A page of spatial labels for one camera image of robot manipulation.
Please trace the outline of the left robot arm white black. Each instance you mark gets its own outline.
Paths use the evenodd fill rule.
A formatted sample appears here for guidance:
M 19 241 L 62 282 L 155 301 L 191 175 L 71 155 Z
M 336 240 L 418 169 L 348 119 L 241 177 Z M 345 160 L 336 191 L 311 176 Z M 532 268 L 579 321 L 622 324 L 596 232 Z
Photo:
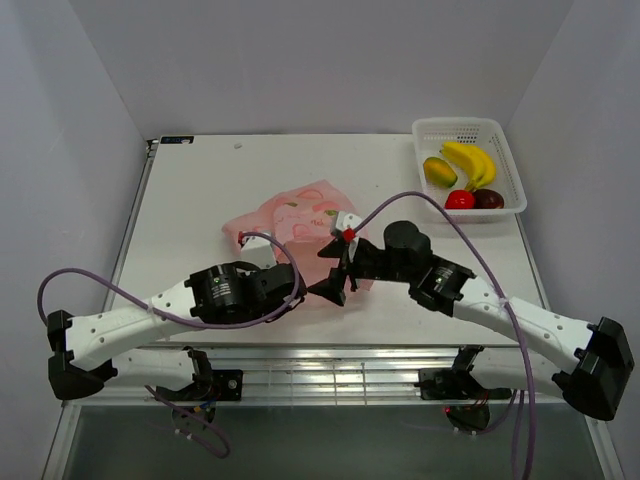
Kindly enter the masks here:
M 57 399 L 87 398 L 108 383 L 155 386 L 177 401 L 214 398 L 223 382 L 204 353 L 154 352 L 148 344 L 187 331 L 275 321 L 303 302 L 307 288 L 290 264 L 261 269 L 236 261 L 193 273 L 147 300 L 116 292 L 127 306 L 89 316 L 48 314 L 48 380 Z

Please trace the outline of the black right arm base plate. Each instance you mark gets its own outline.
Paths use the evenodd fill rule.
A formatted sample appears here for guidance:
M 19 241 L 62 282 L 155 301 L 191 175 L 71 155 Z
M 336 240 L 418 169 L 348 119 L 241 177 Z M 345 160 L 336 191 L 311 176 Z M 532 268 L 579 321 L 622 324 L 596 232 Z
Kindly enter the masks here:
M 485 388 L 469 372 L 444 369 L 420 369 L 414 384 L 423 400 L 508 400 L 513 390 Z

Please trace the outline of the pink plastic bag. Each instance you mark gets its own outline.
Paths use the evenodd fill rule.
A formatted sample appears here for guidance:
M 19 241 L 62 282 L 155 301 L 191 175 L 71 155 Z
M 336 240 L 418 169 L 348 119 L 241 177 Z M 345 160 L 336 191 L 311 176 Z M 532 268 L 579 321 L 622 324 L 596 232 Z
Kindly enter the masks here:
M 317 252 L 331 240 L 330 227 L 340 211 L 359 213 L 351 200 L 326 180 L 276 194 L 257 210 L 229 220 L 222 231 L 239 250 L 238 235 L 245 231 L 270 233 L 294 256 L 306 285 L 327 277 L 337 261 Z

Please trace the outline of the yellow fake fruit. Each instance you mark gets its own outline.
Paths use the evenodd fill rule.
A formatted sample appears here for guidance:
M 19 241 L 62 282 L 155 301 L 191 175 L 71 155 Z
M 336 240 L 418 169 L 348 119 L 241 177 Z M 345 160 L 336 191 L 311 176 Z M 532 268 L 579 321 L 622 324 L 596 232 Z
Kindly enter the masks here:
M 439 157 L 426 158 L 423 162 L 423 172 L 425 178 L 439 188 L 452 188 L 458 181 L 456 172 Z

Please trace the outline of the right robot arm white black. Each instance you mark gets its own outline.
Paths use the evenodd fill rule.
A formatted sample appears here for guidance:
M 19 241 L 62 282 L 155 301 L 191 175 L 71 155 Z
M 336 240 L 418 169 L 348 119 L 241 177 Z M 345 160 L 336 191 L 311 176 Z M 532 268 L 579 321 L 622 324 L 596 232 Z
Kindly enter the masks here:
M 349 230 L 335 233 L 317 255 L 337 264 L 309 292 L 342 306 L 344 288 L 356 289 L 361 280 L 405 283 L 421 307 L 523 340 L 528 350 L 524 358 L 520 352 L 462 346 L 450 367 L 420 374 L 423 398 L 499 399 L 509 390 L 533 389 L 591 418 L 615 417 L 635 366 L 620 323 L 608 317 L 589 323 L 516 297 L 503 299 L 470 269 L 435 255 L 429 237 L 409 221 L 388 225 L 383 241 L 378 248 Z

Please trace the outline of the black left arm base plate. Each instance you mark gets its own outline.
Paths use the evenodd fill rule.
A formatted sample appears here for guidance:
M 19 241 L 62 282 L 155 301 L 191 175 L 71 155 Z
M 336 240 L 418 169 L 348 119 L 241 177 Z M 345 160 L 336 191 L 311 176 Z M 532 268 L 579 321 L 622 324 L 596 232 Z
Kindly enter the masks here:
M 156 393 L 171 402 L 240 401 L 244 371 L 212 370 L 194 374 L 192 382 L 179 390 L 157 387 Z

